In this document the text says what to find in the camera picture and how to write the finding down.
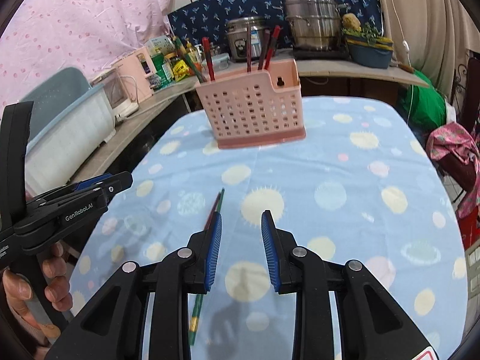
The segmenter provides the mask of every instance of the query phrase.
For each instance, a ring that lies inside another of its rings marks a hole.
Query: stainless steel pot
[[[335,0],[284,0],[293,45],[304,50],[337,50],[340,40],[340,9]]]
[[[287,16],[293,45],[303,50],[337,50],[340,40],[340,19],[318,16]]]
[[[267,27],[261,16],[241,17],[230,20],[226,24],[226,36],[229,40],[232,59],[244,61],[247,59],[247,26],[251,29],[251,58],[258,59],[262,52],[263,35]]]

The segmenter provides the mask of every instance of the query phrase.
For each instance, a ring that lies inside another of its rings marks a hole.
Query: chopstick
[[[247,25],[247,73],[251,72],[251,27]]]
[[[265,30],[262,42],[262,53],[260,54],[260,60],[258,61],[258,70],[263,69],[263,61],[265,61],[265,55],[268,50],[268,43],[270,42],[270,30]]]
[[[217,194],[217,198],[215,199],[215,203],[213,204],[212,209],[210,210],[210,214],[208,215],[208,219],[205,223],[204,230],[207,230],[208,227],[210,226],[210,222],[212,221],[213,213],[215,211],[220,212],[220,209],[222,208],[222,201],[223,201],[224,193],[225,193],[225,188],[222,188],[222,191]],[[202,304],[203,304],[203,294],[197,294],[196,297],[195,297],[195,305],[193,306],[193,311],[191,312],[190,327],[189,327],[189,330],[188,330],[188,342],[191,346],[195,344],[195,337],[197,335],[198,320],[200,318],[200,312],[202,311]]]
[[[267,71],[270,66],[270,60],[272,59],[273,52],[277,46],[278,35],[280,34],[280,26],[275,26],[272,39],[270,40],[270,48],[268,49],[267,57],[265,60],[265,70]]]
[[[205,83],[206,78],[198,71],[195,64],[191,61],[190,56],[187,54],[187,50],[185,50],[185,46],[182,44],[182,41],[180,40],[180,38],[178,37],[175,38],[174,42],[175,42],[175,47],[178,53],[180,54],[180,57],[184,59],[188,67],[193,70],[193,72],[195,73],[195,76],[197,76],[198,78],[198,81],[200,81],[200,83]]]
[[[215,81],[215,73],[213,71],[212,54],[210,53],[210,40],[205,37],[202,38],[203,52],[205,53],[205,60],[207,61],[208,74],[210,81]]]

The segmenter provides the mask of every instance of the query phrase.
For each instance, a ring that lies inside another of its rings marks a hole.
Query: pink appliance
[[[137,98],[137,90],[139,103],[153,95],[148,78],[156,74],[157,69],[146,47],[141,47],[119,59],[113,63],[112,67],[116,68],[118,75],[122,77],[123,86],[130,99]],[[125,78],[126,76],[133,77],[135,80]]]

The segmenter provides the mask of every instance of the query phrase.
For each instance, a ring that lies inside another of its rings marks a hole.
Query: red chopstick
[[[215,73],[213,71],[212,54],[210,53],[210,40],[205,37],[202,38],[203,52],[205,53],[205,59],[207,61],[208,74],[210,75],[210,81],[215,81]]]
[[[272,39],[270,40],[270,48],[268,49],[267,57],[265,59],[265,70],[267,71],[270,66],[270,60],[272,59],[273,52],[277,47],[277,39],[280,34],[280,26],[275,26],[275,29],[272,34]]]
[[[215,212],[215,209],[217,208],[218,201],[220,200],[220,192],[217,195],[217,198],[215,199],[215,203],[213,203],[212,209],[210,210],[210,214],[208,214],[207,221],[205,223],[205,228],[204,230],[207,230],[208,227],[210,226],[210,222],[212,221],[212,216],[213,213]]]
[[[258,61],[258,70],[263,69],[263,62],[265,61],[265,56],[267,54],[268,50],[268,44],[270,42],[270,30],[265,30],[265,34],[263,36],[263,42],[262,42],[262,53],[260,54],[260,59]]]
[[[247,26],[247,72],[251,72],[251,27]]]

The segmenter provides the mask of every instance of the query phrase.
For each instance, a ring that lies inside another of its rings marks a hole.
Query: metal screw
[[[191,256],[191,250],[188,247],[183,247],[178,251],[178,256],[182,257],[183,259],[189,258]]]
[[[296,247],[294,250],[292,250],[292,253],[297,257],[305,257],[307,255],[307,251],[303,247]]]
[[[352,271],[359,271],[362,269],[363,265],[360,261],[357,261],[356,259],[353,259],[352,261],[349,262],[349,268]]]
[[[128,273],[128,274],[130,272],[133,272],[136,268],[137,268],[137,265],[134,262],[131,262],[131,261],[128,261],[128,262],[124,263],[123,266],[122,266],[122,270],[125,273]]]

